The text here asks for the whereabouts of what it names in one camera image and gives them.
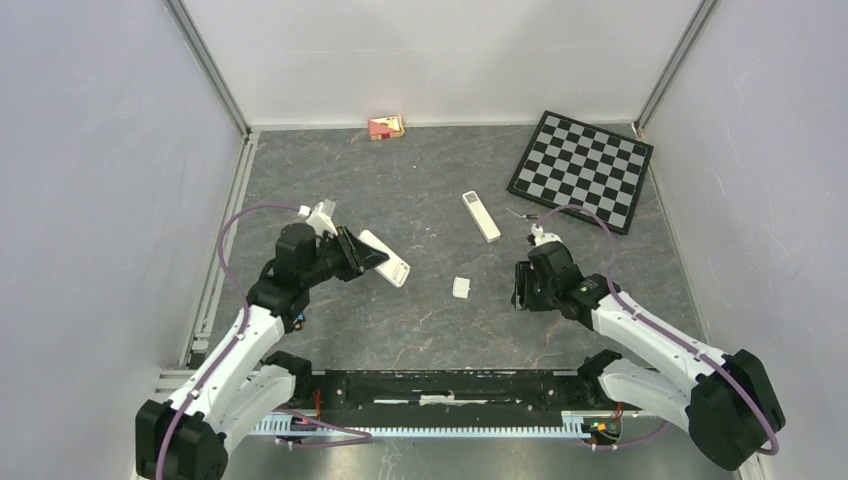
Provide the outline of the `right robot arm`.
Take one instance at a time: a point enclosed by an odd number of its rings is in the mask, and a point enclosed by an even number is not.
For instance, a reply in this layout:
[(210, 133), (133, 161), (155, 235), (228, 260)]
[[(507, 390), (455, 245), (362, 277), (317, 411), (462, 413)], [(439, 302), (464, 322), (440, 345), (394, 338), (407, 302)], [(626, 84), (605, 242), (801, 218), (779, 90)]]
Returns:
[(557, 312), (647, 362), (640, 367), (612, 351), (589, 358), (577, 382), (585, 405), (614, 401), (654, 414), (728, 471), (778, 452), (786, 417), (756, 355), (730, 354), (683, 333), (608, 277), (583, 274), (562, 242), (539, 243), (516, 263), (511, 302), (520, 311)]

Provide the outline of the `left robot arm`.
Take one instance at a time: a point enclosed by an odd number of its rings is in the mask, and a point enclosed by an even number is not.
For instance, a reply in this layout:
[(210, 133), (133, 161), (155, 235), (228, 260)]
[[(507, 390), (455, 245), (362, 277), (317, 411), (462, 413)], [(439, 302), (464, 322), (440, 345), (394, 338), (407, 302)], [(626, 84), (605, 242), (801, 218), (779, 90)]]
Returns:
[(274, 408), (306, 405), (313, 379), (269, 349), (302, 328), (310, 291), (330, 279), (351, 281), (388, 262), (340, 226), (322, 233), (307, 223), (282, 228), (274, 257), (249, 289), (228, 339), (167, 400), (146, 401), (135, 417), (135, 470), (146, 479), (220, 479), (230, 455)]

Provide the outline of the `white remote red buttons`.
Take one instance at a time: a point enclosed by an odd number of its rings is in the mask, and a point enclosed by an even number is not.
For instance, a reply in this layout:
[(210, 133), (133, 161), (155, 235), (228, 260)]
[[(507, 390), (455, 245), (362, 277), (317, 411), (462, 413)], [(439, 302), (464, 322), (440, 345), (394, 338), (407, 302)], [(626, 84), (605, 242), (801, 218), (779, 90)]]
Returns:
[(391, 285), (396, 288), (401, 288), (405, 284), (411, 271), (410, 265), (370, 230), (362, 230), (358, 238), (368, 246), (373, 247), (388, 256), (386, 261), (376, 267), (376, 271)]

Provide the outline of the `small white battery cover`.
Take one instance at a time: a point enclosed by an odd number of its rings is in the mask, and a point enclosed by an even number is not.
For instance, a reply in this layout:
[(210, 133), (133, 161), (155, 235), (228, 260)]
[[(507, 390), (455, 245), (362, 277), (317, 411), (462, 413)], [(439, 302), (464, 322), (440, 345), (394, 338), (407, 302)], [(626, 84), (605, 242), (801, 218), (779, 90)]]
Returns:
[(470, 292), (470, 280), (464, 277), (455, 277), (452, 284), (452, 295), (455, 298), (467, 299)]

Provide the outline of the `slim white remote control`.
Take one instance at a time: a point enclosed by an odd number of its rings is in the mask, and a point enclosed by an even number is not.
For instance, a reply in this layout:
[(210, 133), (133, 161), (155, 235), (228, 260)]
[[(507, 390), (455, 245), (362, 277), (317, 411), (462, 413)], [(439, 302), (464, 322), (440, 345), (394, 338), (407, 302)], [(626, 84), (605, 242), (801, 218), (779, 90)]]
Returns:
[(501, 238), (501, 231), (475, 191), (471, 190), (463, 193), (462, 201), (488, 243)]

